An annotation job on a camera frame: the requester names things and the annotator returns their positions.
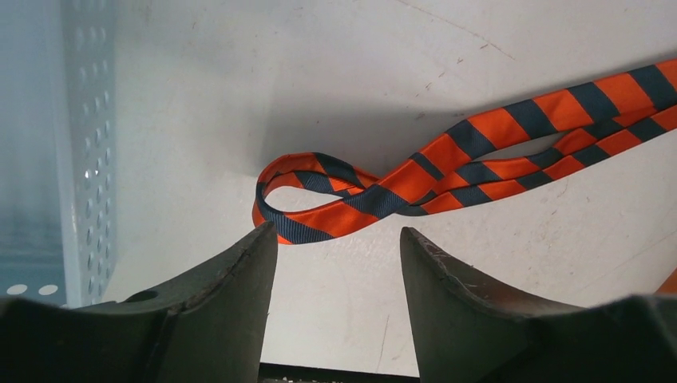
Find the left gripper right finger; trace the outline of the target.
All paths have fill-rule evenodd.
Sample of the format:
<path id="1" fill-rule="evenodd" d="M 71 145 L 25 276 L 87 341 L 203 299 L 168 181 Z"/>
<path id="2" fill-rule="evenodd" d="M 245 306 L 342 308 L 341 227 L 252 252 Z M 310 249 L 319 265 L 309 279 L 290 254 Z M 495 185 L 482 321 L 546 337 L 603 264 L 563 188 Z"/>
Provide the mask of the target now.
<path id="1" fill-rule="evenodd" d="M 423 382 L 673 382 L 676 298 L 583 308 L 530 294 L 411 227 L 402 276 Z"/>

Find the orange navy striped tie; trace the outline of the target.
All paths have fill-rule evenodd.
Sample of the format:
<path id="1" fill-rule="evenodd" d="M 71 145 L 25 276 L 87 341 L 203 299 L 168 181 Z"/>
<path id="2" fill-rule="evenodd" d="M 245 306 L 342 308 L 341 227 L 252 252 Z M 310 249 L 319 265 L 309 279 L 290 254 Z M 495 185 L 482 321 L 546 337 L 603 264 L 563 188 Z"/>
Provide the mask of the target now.
<path id="1" fill-rule="evenodd" d="M 282 244 L 318 243 L 387 216 L 424 216 L 549 184 L 674 130 L 676 62 L 663 61 L 462 120 L 378 178 L 320 152 L 259 175 L 255 225 Z"/>

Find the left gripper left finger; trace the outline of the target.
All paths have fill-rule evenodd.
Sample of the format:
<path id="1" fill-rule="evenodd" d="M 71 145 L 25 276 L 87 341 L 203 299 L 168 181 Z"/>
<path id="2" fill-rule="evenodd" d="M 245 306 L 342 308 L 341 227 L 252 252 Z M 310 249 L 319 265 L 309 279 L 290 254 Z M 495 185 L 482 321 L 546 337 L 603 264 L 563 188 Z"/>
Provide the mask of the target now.
<path id="1" fill-rule="evenodd" d="M 1 301 L 4 382 L 254 382 L 277 234 L 232 247 L 122 302 L 78 309 Z"/>

